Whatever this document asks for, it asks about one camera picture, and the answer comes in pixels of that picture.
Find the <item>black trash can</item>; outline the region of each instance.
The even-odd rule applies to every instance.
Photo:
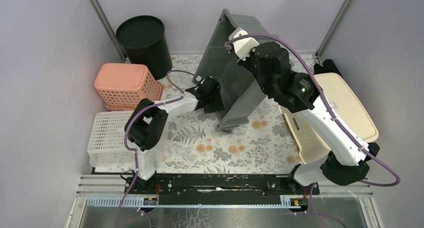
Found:
[[[128,19],[116,30],[116,38],[131,63],[144,64],[156,80],[172,68],[165,40],[165,26],[160,19],[142,15]]]

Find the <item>basket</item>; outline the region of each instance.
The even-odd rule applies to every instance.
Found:
[[[124,126],[132,111],[100,112],[94,119],[91,136],[87,147],[92,167],[135,167],[134,152],[124,146]],[[168,123],[162,132],[159,142],[154,147],[154,162],[157,165],[166,157],[168,141]],[[137,145],[128,141],[131,148]]]
[[[162,84],[141,64],[106,63],[97,74],[94,86],[109,110],[134,110],[147,98],[158,101]]]
[[[315,75],[332,108],[361,139],[373,142],[379,132],[365,108],[342,77],[335,73]],[[304,163],[311,163],[327,155],[331,150],[318,133],[302,118],[279,107],[296,141],[299,156]]]

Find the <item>gray wall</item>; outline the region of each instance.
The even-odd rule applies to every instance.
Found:
[[[379,129],[378,157],[401,184],[372,188],[384,227],[424,227],[424,3],[354,0],[324,58],[332,58]],[[370,179],[391,182],[372,166]]]
[[[171,52],[204,52],[223,8],[256,16],[298,51],[315,51],[343,0],[99,0],[112,27],[149,14],[165,24]]]
[[[117,54],[88,0],[0,0],[0,44],[0,227],[63,227]]]

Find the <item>metal pole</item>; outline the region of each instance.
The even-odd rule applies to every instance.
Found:
[[[340,23],[342,22],[348,8],[350,7],[353,0],[344,0],[343,4],[340,7],[340,10],[338,11],[337,15],[335,16],[334,21],[332,22],[327,34],[324,37],[324,40],[322,41],[321,45],[319,46],[318,50],[316,51],[317,57],[321,57],[321,55],[325,52],[327,49],[331,39],[333,38],[337,28],[339,27]]]
[[[108,35],[110,41],[112,42],[113,46],[116,49],[116,52],[120,56],[122,61],[125,61],[125,53],[119,44],[117,37],[115,36],[114,30],[112,29],[111,24],[109,23],[108,19],[106,18],[105,13],[103,12],[102,7],[100,6],[98,0],[89,0],[91,5],[93,6],[93,9],[95,13],[97,14],[98,19],[100,20],[100,23],[102,23],[104,30],[106,31],[106,34]]]

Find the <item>reflective floor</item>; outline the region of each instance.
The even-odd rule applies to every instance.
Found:
[[[331,214],[348,228],[365,228],[361,205],[355,198],[314,198],[318,212]],[[113,228],[117,208],[86,207],[81,228]],[[315,215],[292,215],[287,209],[156,208],[148,214],[153,228],[324,228]],[[333,228],[342,226],[327,218]],[[148,228],[135,208],[120,211],[119,228]]]

